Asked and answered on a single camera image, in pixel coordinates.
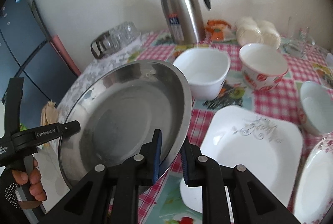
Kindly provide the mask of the person's left hand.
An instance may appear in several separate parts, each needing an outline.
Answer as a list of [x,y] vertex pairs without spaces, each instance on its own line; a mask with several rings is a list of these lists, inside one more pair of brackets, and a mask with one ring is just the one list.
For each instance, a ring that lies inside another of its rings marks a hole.
[[47,200],[47,195],[42,186],[42,176],[38,169],[38,161],[35,158],[33,158],[33,165],[34,169],[30,173],[30,175],[27,175],[25,172],[18,170],[12,170],[12,175],[15,179],[15,182],[20,186],[30,182],[30,194],[33,195],[37,201],[43,202]]

